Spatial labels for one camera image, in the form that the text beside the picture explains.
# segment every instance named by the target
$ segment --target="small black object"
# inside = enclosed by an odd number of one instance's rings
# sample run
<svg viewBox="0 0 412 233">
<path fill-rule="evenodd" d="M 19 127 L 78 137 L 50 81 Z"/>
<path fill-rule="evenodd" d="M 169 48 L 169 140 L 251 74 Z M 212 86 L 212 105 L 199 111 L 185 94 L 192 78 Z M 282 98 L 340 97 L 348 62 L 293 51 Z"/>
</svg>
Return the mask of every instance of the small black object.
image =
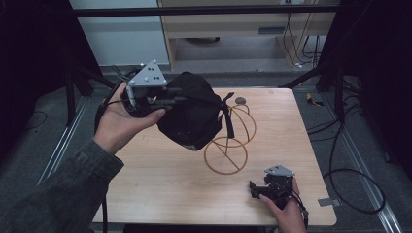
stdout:
<svg viewBox="0 0 412 233">
<path fill-rule="evenodd" d="M 234 102 L 238 105 L 245 105 L 246 104 L 246 99 L 243 97 L 237 97 Z"/>
</svg>

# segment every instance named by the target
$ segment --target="metal bracket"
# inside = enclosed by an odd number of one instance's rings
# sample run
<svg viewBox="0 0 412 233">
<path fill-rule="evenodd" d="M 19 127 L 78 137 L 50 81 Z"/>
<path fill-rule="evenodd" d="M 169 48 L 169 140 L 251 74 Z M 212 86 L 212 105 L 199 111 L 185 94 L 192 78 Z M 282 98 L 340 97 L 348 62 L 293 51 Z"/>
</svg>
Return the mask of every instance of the metal bracket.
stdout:
<svg viewBox="0 0 412 233">
<path fill-rule="evenodd" d="M 332 206 L 332 207 L 342 206 L 342 203 L 339 201 L 339 199 L 324 198 L 324 199 L 318 199 L 318 202 L 319 202 L 319 205 L 321 207 L 324 207 L 324 206 Z"/>
</svg>

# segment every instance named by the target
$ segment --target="human hand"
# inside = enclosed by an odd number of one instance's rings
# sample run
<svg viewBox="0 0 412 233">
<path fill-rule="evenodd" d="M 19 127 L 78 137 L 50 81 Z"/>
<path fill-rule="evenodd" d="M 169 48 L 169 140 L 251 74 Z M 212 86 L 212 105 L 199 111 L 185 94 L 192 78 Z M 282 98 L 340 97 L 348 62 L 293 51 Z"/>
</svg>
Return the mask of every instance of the human hand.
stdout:
<svg viewBox="0 0 412 233">
<path fill-rule="evenodd" d="M 119 101 L 126 86 L 122 83 L 109 101 Z M 157 110 L 146 117 L 133 117 L 122 102 L 110 104 L 100 118 L 99 126 L 94 135 L 94 142 L 108 153 L 115 154 L 122 149 L 137 133 L 155 125 L 166 111 Z"/>
<path fill-rule="evenodd" d="M 292 189 L 295 194 L 300 194 L 296 179 L 292 180 Z M 284 210 L 279 209 L 276 204 L 266 196 L 260 195 L 259 198 L 266 204 L 273 216 L 275 216 L 279 227 L 284 233 L 306 232 L 302 212 L 294 198 L 288 201 Z"/>
</svg>

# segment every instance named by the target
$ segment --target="white cabinet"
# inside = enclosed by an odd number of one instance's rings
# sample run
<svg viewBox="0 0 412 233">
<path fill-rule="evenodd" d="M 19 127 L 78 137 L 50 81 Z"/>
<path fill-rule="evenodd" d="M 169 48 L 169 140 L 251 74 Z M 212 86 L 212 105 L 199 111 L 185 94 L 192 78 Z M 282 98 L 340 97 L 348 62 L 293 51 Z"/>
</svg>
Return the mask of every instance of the white cabinet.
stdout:
<svg viewBox="0 0 412 233">
<path fill-rule="evenodd" d="M 70 0 L 74 9 L 157 7 L 156 0 Z M 160 17 L 84 17 L 79 22 L 98 64 L 129 66 L 156 60 L 169 66 Z"/>
</svg>

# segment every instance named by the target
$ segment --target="robotic hand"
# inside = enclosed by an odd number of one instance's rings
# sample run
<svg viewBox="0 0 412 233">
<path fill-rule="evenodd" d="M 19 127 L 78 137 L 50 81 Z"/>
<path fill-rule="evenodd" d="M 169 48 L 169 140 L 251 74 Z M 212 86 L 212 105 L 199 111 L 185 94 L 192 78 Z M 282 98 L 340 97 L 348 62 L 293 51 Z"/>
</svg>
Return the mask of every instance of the robotic hand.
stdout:
<svg viewBox="0 0 412 233">
<path fill-rule="evenodd" d="M 259 198 L 262 194 L 271 200 L 274 200 L 276 205 L 283 210 L 287 204 L 287 198 L 292 194 L 292 180 L 294 172 L 277 165 L 264 170 L 267 173 L 264 177 L 264 182 L 267 186 L 256 186 L 253 182 L 249 182 L 252 197 Z"/>
<path fill-rule="evenodd" d="M 121 102 L 132 116 L 145 117 L 158 109 L 168 111 L 173 105 L 186 100 L 185 97 L 176 96 L 181 89 L 166 86 L 167 80 L 154 60 L 127 82 Z"/>
</svg>

